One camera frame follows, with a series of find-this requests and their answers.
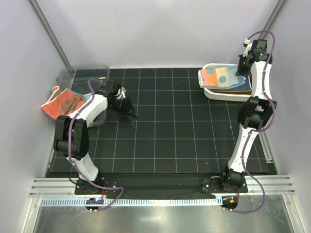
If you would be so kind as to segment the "brown towel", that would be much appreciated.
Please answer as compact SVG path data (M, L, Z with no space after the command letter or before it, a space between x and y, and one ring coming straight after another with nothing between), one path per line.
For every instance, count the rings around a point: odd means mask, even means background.
M250 76L238 76L237 79L238 79L238 81L244 81L245 82L246 77L252 78L252 76L250 75ZM210 89L210 91L216 92L216 93L222 93L222 94L244 94L244 95L250 95L252 90L251 91L247 91L247 92L229 92L229 91L220 92L220 91L214 91L213 89Z

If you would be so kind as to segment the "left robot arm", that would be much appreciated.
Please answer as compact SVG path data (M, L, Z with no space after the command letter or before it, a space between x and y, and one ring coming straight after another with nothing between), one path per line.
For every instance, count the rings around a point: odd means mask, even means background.
M107 109L116 112L120 121L138 118L126 89L108 80L97 92L92 90L90 99L73 113L56 119L53 148L64 155L78 173L76 194L100 194L106 189L101 172L89 155L88 127Z

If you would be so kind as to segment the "peach dotted towel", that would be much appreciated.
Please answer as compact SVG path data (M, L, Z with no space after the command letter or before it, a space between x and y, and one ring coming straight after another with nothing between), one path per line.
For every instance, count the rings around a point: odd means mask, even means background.
M90 98L92 98L92 93L84 94L83 101L87 102Z

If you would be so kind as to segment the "light blue dotted towel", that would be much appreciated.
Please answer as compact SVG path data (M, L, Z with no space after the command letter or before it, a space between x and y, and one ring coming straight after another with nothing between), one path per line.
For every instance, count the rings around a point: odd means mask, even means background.
M230 89L240 86L244 81L237 79L237 66L205 68L198 71L199 85L208 89Z

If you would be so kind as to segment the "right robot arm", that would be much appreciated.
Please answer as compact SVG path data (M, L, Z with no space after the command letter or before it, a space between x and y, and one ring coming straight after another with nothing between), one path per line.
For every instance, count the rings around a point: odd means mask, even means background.
M239 56L238 76L250 76L251 95L238 113L239 135L233 154L219 179L224 192L234 192L244 184L246 164L257 135L267 129L274 119L276 101L270 93L269 75L272 54L267 51L267 40L246 40L245 51Z

